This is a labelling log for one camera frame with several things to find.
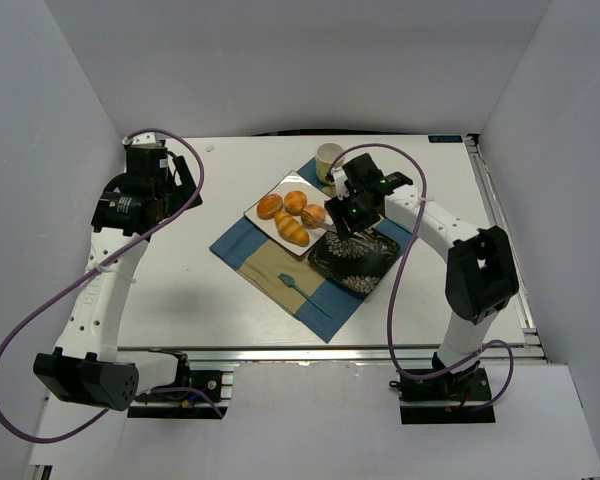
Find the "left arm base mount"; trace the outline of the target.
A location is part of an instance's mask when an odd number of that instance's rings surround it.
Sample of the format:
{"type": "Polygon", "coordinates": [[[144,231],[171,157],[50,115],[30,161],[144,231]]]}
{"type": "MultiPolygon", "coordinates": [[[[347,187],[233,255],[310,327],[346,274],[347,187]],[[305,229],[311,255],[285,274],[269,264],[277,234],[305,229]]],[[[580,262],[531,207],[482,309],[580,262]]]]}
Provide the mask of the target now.
{"type": "Polygon", "coordinates": [[[228,403],[222,398],[224,373],[196,369],[186,353],[169,349],[127,352],[139,371],[139,386],[127,416],[132,419],[220,420],[228,403]]]}

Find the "metal tongs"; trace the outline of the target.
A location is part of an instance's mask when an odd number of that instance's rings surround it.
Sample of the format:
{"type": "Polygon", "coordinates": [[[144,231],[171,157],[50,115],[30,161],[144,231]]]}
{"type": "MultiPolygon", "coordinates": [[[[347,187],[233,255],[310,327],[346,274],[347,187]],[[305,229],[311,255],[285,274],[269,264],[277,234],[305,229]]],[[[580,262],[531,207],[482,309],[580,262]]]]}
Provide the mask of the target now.
{"type": "MultiPolygon", "coordinates": [[[[327,232],[338,233],[336,227],[334,225],[326,223],[324,220],[321,220],[319,217],[316,217],[311,212],[306,212],[303,210],[300,214],[303,224],[309,228],[321,228],[327,232]]],[[[360,236],[354,233],[352,236],[348,237],[348,240],[355,242],[365,248],[368,248],[372,251],[377,251],[378,245],[370,240],[368,237],[360,236]]]]}

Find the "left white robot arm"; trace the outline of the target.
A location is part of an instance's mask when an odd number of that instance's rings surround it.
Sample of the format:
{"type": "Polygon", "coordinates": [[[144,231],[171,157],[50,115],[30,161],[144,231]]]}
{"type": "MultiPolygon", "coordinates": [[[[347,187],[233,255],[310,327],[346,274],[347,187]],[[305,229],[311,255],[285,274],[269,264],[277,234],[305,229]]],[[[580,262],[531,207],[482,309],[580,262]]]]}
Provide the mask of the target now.
{"type": "Polygon", "coordinates": [[[126,358],[118,337],[136,269],[157,227],[202,203],[186,160],[168,149],[163,134],[136,133],[123,146],[125,170],[104,187],[92,217],[89,277],[53,352],[38,354],[33,365],[58,400],[116,411],[153,389],[191,384],[185,354],[158,349],[126,358]]]}

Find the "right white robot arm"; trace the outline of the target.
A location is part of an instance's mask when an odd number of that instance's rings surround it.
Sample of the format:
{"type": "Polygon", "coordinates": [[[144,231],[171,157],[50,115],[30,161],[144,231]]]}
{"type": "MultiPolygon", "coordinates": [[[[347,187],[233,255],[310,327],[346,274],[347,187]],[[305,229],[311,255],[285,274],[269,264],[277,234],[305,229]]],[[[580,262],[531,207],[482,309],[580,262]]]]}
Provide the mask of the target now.
{"type": "Polygon", "coordinates": [[[507,233],[461,220],[429,196],[427,183],[416,185],[401,172],[384,174],[369,154],[352,160],[338,155],[325,177],[336,191],[325,208],[341,239],[385,217],[444,260],[444,293],[451,308],[444,339],[429,372],[397,370],[398,387],[405,400],[465,402],[481,353],[496,344],[487,333],[519,291],[507,233]]]}

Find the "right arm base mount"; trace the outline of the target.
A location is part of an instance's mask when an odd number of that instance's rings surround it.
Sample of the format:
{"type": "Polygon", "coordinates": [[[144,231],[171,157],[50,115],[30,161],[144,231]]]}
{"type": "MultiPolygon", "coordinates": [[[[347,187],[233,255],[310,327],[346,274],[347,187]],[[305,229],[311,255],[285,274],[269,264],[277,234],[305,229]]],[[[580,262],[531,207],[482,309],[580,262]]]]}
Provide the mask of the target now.
{"type": "Polygon", "coordinates": [[[445,374],[428,380],[400,377],[389,382],[398,394],[403,425],[493,424],[494,409],[486,370],[445,374]]]}

